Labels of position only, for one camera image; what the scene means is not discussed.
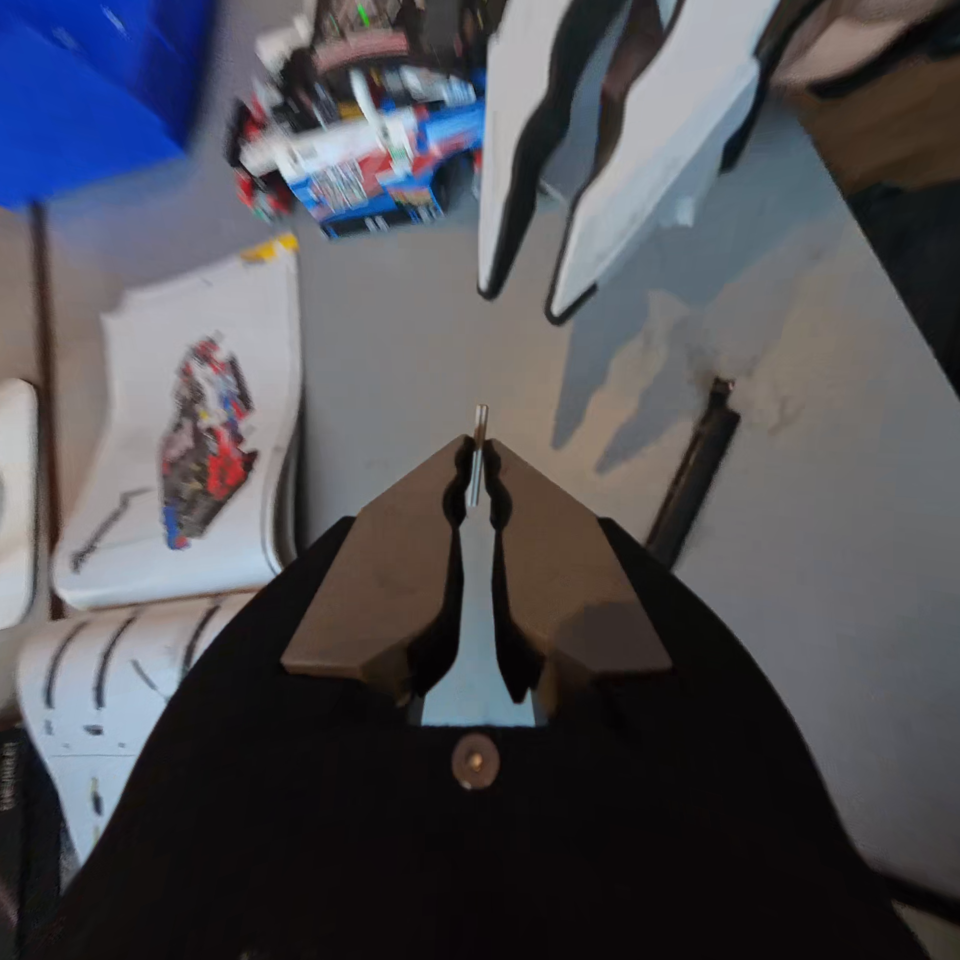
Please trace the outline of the partly built toy car model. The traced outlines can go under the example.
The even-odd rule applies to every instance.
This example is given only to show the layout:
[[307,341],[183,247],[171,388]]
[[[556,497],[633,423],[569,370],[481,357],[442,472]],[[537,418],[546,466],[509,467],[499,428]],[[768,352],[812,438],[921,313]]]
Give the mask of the partly built toy car model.
[[255,44],[224,145],[265,221],[300,205],[327,238],[443,218],[479,192],[487,49],[501,2],[315,1]]

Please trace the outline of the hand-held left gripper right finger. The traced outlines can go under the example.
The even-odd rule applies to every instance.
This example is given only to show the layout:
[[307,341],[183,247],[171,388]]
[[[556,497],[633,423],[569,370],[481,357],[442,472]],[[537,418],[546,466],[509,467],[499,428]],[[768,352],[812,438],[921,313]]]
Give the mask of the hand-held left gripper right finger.
[[599,517],[499,440],[484,444],[484,472],[495,649],[510,697],[560,706],[598,680],[669,673]]

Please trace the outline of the person's right hand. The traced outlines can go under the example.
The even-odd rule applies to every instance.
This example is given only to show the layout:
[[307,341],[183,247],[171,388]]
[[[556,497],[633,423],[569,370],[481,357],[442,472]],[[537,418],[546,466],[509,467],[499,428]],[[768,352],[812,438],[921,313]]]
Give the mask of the person's right hand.
[[801,90],[867,66],[950,1],[823,1],[805,15],[771,75],[780,90]]

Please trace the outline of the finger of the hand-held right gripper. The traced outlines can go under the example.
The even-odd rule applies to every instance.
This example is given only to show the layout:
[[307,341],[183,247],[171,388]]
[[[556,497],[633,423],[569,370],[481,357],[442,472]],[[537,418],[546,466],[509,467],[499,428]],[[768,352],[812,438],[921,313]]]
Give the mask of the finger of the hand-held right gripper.
[[691,226],[760,86],[779,2],[681,2],[631,85],[606,161],[571,202],[546,301],[563,323],[660,227]]
[[509,1],[487,44],[477,290],[502,292],[570,127],[577,86],[624,1]]

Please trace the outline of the wooden document stand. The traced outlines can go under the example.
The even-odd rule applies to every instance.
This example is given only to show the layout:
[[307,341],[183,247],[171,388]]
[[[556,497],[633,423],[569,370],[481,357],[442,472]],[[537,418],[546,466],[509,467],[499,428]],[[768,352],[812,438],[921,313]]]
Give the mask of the wooden document stand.
[[1,384],[1,630],[17,627],[34,602],[38,566],[40,410],[35,387]]

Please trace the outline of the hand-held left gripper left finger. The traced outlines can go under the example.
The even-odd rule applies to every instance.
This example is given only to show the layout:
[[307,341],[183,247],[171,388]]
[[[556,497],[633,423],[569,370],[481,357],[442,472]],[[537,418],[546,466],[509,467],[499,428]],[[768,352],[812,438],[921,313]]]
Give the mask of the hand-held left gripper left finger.
[[459,649],[474,441],[453,438],[366,504],[281,657],[292,676],[353,681],[398,706]]

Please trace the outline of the light grey toy axle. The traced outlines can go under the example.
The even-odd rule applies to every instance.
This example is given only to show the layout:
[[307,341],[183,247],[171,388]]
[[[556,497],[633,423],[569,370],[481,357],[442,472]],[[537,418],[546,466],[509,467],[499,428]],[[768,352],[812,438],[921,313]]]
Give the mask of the light grey toy axle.
[[474,510],[479,503],[483,485],[484,450],[486,444],[487,427],[489,423],[489,405],[480,403],[475,409],[473,429],[473,453],[471,460],[470,480],[467,489],[466,506]]

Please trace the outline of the open instruction booklet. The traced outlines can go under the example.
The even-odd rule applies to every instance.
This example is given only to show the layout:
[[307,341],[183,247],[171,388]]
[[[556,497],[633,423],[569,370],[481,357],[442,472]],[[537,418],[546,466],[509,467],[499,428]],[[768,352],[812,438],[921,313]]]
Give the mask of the open instruction booklet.
[[109,408],[18,704],[78,866],[211,642],[295,558],[303,358],[291,234],[102,316]]

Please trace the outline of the black double connector brick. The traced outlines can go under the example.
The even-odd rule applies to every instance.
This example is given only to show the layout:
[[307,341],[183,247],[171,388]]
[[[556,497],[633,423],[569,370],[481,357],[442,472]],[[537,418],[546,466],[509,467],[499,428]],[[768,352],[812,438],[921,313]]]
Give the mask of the black double connector brick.
[[726,457],[741,425],[741,414],[726,396],[710,399],[698,426],[694,460],[704,469],[716,469]]

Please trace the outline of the black axle connector brick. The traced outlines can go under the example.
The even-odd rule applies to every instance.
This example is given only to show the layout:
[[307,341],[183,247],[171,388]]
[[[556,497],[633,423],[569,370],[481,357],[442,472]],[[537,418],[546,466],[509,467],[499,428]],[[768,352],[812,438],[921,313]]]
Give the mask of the black axle connector brick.
[[673,522],[694,519],[711,489],[716,471],[714,451],[702,448],[685,458],[671,488],[669,517]]

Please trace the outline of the blue storage bin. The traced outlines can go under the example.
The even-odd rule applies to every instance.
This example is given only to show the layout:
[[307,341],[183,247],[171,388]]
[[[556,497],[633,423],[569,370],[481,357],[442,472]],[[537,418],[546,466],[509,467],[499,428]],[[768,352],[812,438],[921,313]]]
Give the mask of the blue storage bin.
[[3,1],[2,208],[183,156],[217,7]]

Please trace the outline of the black toy car set box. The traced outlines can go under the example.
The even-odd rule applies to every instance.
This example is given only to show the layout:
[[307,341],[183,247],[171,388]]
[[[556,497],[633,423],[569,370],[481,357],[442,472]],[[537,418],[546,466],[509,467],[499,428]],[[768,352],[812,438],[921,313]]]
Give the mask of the black toy car set box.
[[27,958],[69,882],[71,846],[59,795],[26,728],[1,733],[1,957]]

